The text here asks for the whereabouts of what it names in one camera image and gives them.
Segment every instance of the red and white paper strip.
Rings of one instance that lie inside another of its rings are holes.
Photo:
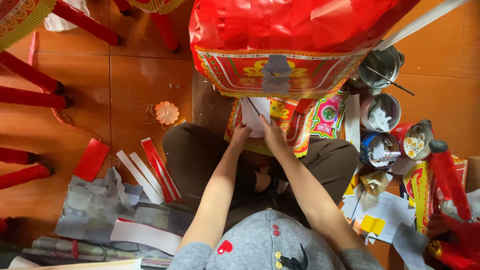
[[[162,187],[163,196],[166,203],[171,203],[174,200],[181,198],[180,192],[172,181],[170,174],[168,173],[165,165],[158,156],[151,138],[142,140],[142,146],[147,154],[148,162],[154,169],[158,179],[160,180],[160,186]]]
[[[148,225],[117,219],[110,241],[126,241],[154,247],[175,256],[182,237]]]

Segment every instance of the person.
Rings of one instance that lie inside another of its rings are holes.
[[[355,147],[311,138],[298,159],[285,133],[260,117],[276,158],[267,174],[242,156],[252,129],[241,123],[230,144],[191,123],[165,134],[172,179],[195,214],[168,269],[382,269],[337,207]],[[279,183],[288,183],[283,192]]]

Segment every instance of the orange floor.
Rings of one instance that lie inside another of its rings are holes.
[[[443,0],[423,0],[396,27],[406,25]],[[171,53],[156,32],[147,13],[135,10],[123,17],[108,0],[90,0],[91,16],[117,31],[121,46],[111,47],[82,29],[52,33],[38,28],[38,68],[61,80],[74,108],[64,114],[75,125],[102,136],[112,153],[124,150],[143,153],[140,140],[151,137],[164,158],[163,132],[157,124],[144,125],[150,103],[168,100],[180,109],[180,118],[191,120],[191,53],[188,20],[192,0],[170,14],[180,34],[181,50]],[[9,51],[26,61],[31,36]],[[480,2],[471,2],[448,13],[397,44],[406,63],[397,82],[416,93],[412,97],[389,88],[402,106],[402,122],[430,119],[435,136],[448,142],[452,153],[461,158],[480,155]],[[179,85],[170,89],[169,84]],[[31,83],[0,67],[0,85],[38,91]],[[41,153],[57,173],[48,179],[0,191],[0,216],[27,217],[19,244],[30,246],[53,230],[67,192],[72,172],[90,136],[61,125],[45,108],[0,105],[0,146]],[[106,159],[107,167],[117,165]],[[0,174],[22,166],[0,164]],[[120,174],[134,183],[125,167]],[[393,247],[377,241],[370,247],[380,263],[390,269]]]

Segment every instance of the paper flower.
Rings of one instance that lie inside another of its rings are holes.
[[[173,124],[179,118],[179,108],[168,101],[162,101],[155,106],[156,119],[165,125]]]

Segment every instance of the yellow paper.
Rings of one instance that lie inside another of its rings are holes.
[[[362,230],[368,233],[374,233],[376,235],[380,235],[380,233],[382,232],[385,226],[385,221],[366,215],[365,218],[363,218],[363,221],[361,222],[360,226]]]
[[[345,191],[344,195],[353,195],[353,187],[352,185],[348,185],[347,190]]]

